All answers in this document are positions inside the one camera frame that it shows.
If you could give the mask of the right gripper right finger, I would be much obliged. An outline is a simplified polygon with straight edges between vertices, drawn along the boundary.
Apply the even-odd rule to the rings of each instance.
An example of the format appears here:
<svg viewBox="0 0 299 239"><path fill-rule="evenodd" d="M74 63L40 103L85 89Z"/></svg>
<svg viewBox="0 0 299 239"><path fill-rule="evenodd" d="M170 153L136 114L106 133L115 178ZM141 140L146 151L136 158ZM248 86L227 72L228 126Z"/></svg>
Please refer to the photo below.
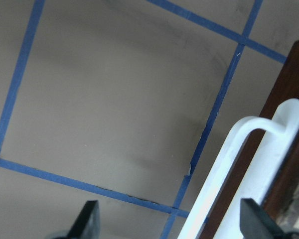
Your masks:
<svg viewBox="0 0 299 239"><path fill-rule="evenodd" d="M299 231L283 231L251 198L240 201L240 232L245 239L299 239Z"/></svg>

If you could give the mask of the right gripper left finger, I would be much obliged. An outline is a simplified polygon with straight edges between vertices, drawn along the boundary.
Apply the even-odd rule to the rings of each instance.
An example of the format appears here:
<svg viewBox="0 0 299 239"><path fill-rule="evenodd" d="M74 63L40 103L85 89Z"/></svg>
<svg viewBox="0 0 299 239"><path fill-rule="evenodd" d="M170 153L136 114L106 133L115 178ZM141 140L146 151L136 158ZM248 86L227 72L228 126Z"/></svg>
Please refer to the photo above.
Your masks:
<svg viewBox="0 0 299 239"><path fill-rule="evenodd" d="M46 236L47 239L99 239L100 209L98 200L87 201L69 231Z"/></svg>

